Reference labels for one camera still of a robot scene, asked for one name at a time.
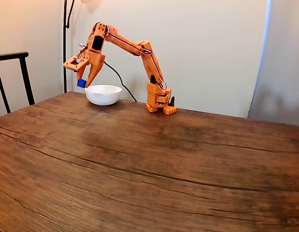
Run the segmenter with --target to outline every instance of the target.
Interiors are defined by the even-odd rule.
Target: orange robotic arm
[[[118,29],[105,25],[104,23],[96,23],[92,28],[91,34],[87,40],[87,46],[81,48],[77,56],[70,58],[64,63],[68,69],[77,72],[77,85],[80,87],[88,87],[101,70],[105,55],[101,54],[104,41],[109,41],[125,51],[141,56],[145,70],[147,72],[149,82],[147,83],[147,104],[146,108],[152,113],[163,108],[165,114],[175,113],[177,108],[174,106],[174,97],[171,99],[171,89],[163,86],[164,80],[161,69],[149,41],[141,41],[134,43],[118,34]],[[91,64],[90,73],[87,81],[82,79],[85,68]]]

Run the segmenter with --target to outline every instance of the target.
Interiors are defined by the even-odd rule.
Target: wooden table
[[[0,117],[0,232],[299,232],[299,127],[67,93]]]

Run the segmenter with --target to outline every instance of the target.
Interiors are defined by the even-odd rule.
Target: floor lamp
[[[81,0],[82,3],[89,3],[92,0]],[[66,62],[66,52],[67,52],[67,29],[70,28],[70,17],[72,13],[72,9],[74,6],[75,0],[72,0],[68,21],[67,21],[67,0],[64,0],[64,12],[63,12],[63,63]],[[63,85],[64,92],[67,92],[67,70],[63,68]]]

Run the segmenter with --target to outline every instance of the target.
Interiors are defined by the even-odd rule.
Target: chair backrest
[[[18,53],[10,53],[10,54],[2,54],[0,55],[0,61],[2,60],[9,60],[9,59],[19,59],[20,62],[20,68],[22,70],[22,75],[23,75],[23,79],[24,79],[24,84],[25,84],[25,89],[26,89],[26,93],[27,93],[27,98],[28,98],[28,102],[29,105],[33,105],[34,104],[34,99],[33,99],[33,94],[32,94],[32,90],[31,90],[31,85],[30,85],[30,81],[29,81],[29,75],[28,75],[28,70],[27,70],[27,65],[26,65],[26,57],[29,56],[28,52],[18,52]],[[3,98],[3,102],[6,108],[7,113],[9,114],[11,112],[9,104],[8,104],[8,100],[6,99],[5,96],[5,92],[3,89],[3,85],[2,85],[2,81],[1,81],[1,77],[0,77],[0,91],[1,91],[1,95]]]

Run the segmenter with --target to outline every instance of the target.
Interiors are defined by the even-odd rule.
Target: blue cube
[[[85,80],[83,80],[83,79],[78,79],[78,81],[77,81],[77,86],[78,86],[78,87],[81,87],[81,88],[85,88],[85,86],[86,86],[86,82],[87,82],[87,81],[85,81]]]

